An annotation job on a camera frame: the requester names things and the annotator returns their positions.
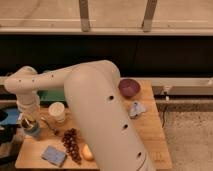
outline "blue sponge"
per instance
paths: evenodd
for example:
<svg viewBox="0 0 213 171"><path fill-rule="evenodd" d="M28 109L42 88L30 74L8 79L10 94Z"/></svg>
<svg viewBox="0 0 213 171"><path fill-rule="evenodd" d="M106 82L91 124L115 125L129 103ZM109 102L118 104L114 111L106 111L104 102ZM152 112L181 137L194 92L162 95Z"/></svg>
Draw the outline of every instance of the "blue sponge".
<svg viewBox="0 0 213 171"><path fill-rule="evenodd" d="M52 146L48 146L47 149L42 154L42 158L44 160L47 160L50 163L59 167L63 164L66 157L67 157L66 153L59 151Z"/></svg>

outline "wooden cutting board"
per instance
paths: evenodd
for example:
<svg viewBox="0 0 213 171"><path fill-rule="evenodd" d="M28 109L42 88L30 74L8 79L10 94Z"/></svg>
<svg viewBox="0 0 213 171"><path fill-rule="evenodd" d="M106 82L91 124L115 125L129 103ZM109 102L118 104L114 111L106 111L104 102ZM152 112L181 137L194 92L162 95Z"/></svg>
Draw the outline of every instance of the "wooden cutting board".
<svg viewBox="0 0 213 171"><path fill-rule="evenodd" d="M130 100L123 99L123 103L127 110L134 100L140 101L147 108L147 112L143 113L138 119L132 120L138 134L140 135L155 167L159 170L169 170L172 168L172 162L167 147L164 131L161 126L158 110L155 104L155 99L152 92L151 83L149 81L139 81L141 85L141 93ZM34 140L30 136L26 136L21 147L19 156L16 161L16 168L19 169L54 169L56 166L48 163L41 158L42 153L48 145L52 145L58 150L65 151L61 142L63 132L70 128L78 129L72 119L71 112L66 109L66 121L63 124L56 123L47 112L47 108L40 109L40 115L45 116L54 127L60 130L59 137L56 137L52 132L40 121L42 132L39 141ZM79 137L80 149L84 144L83 138ZM68 157L64 162L62 169L98 169L95 161L88 162L82 160L81 165L77 165Z"/></svg>

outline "white cup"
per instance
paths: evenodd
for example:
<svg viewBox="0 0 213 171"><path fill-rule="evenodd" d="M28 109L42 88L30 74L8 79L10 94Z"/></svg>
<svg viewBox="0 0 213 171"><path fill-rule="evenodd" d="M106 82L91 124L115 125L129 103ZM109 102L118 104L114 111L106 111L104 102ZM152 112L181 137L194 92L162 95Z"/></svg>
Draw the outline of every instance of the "white cup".
<svg viewBox="0 0 213 171"><path fill-rule="evenodd" d="M61 102L54 102L49 106L49 114L54 117L54 119L62 123L65 121L65 107Z"/></svg>

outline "grape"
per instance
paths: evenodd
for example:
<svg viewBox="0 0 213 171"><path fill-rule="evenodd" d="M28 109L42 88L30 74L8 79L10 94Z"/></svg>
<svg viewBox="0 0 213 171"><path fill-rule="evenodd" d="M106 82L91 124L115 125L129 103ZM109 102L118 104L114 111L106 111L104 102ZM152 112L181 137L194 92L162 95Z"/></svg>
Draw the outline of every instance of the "grape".
<svg viewBox="0 0 213 171"><path fill-rule="evenodd" d="M77 144L77 131L72 128L64 132L64 137L62 138L66 152L71 156L72 160L77 164L81 164L81 157L79 154L79 147Z"/></svg>

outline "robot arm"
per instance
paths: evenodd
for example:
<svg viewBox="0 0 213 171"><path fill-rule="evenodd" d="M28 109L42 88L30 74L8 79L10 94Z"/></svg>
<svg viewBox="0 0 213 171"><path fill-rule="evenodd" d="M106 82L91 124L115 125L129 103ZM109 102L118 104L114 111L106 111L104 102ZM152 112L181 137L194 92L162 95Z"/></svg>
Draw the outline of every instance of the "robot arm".
<svg viewBox="0 0 213 171"><path fill-rule="evenodd" d="M64 88L67 104L102 171L154 171L119 98L119 79L113 63L98 61L41 75L25 67L5 81L5 88L26 110L38 104L36 90Z"/></svg>

